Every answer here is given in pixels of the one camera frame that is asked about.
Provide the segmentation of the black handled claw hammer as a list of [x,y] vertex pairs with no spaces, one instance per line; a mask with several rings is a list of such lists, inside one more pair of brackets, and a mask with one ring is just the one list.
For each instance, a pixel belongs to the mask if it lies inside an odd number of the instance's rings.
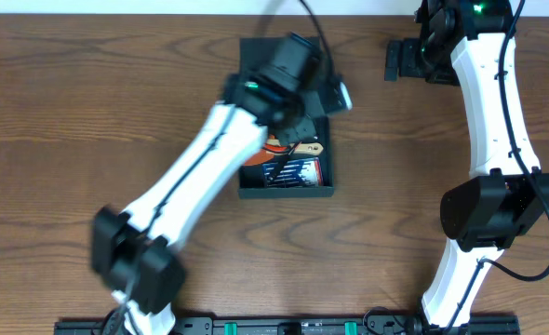
[[269,172],[269,174],[266,177],[266,180],[268,182],[274,181],[280,172],[283,170],[287,162],[289,161],[290,157],[294,154],[297,147],[300,145],[299,142],[294,143],[293,146],[289,149],[289,151],[277,162],[276,166]]

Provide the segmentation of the red handled pliers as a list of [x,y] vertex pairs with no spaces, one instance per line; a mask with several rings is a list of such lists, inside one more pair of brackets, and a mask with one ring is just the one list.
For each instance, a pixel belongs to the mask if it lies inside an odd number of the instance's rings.
[[289,151],[289,146],[283,146],[274,135],[270,135],[263,145],[263,149],[275,154],[284,154]]

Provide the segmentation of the orange scraper wooden handle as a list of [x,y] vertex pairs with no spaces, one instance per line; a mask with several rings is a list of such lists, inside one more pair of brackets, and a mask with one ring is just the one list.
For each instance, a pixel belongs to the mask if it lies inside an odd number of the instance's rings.
[[[312,156],[318,156],[323,151],[324,151],[323,145],[318,142],[311,142],[311,143],[300,142],[300,145],[297,147],[294,154],[307,154]],[[267,152],[263,149],[263,146],[262,146],[261,150],[257,154],[254,154],[253,156],[251,156],[249,160],[244,164],[244,166],[250,167],[250,166],[261,165],[261,164],[270,162],[275,158],[282,157],[285,154],[286,153],[275,154],[275,153]]]

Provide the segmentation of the dark green gift box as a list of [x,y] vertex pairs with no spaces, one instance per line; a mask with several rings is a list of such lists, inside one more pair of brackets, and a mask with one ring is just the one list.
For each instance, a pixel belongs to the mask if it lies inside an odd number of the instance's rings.
[[239,187],[238,196],[241,199],[277,199],[277,198],[319,198],[331,197],[334,194],[334,173],[330,150],[329,121],[323,120],[316,124],[318,142],[323,145],[324,151],[318,156],[307,154],[293,154],[289,160],[315,158],[320,161],[323,185],[318,187],[292,187],[274,188],[266,187],[262,166],[269,163],[277,163],[282,157],[250,167],[241,167],[238,172]]

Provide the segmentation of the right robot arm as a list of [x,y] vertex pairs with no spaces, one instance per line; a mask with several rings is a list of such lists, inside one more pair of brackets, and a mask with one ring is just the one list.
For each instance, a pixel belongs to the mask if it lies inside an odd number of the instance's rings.
[[[540,217],[549,223],[549,173],[526,129],[516,81],[516,25],[521,5],[508,1],[423,0],[416,38],[388,44],[384,77],[421,78],[462,91],[470,139],[469,178],[444,193],[446,245],[406,334],[514,334],[505,317],[471,309],[501,255]],[[533,276],[547,277],[546,270]]]

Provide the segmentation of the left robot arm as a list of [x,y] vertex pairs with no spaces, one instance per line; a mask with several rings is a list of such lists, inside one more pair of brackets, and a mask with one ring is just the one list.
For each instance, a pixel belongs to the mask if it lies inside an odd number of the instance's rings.
[[124,209],[104,207],[93,218],[91,266],[118,303],[105,334],[173,330],[171,304],[186,277],[179,255],[215,196],[273,145],[282,152],[265,181],[276,181],[300,146],[325,139],[331,114],[352,106],[323,36],[249,38],[240,51],[239,71],[166,173]]

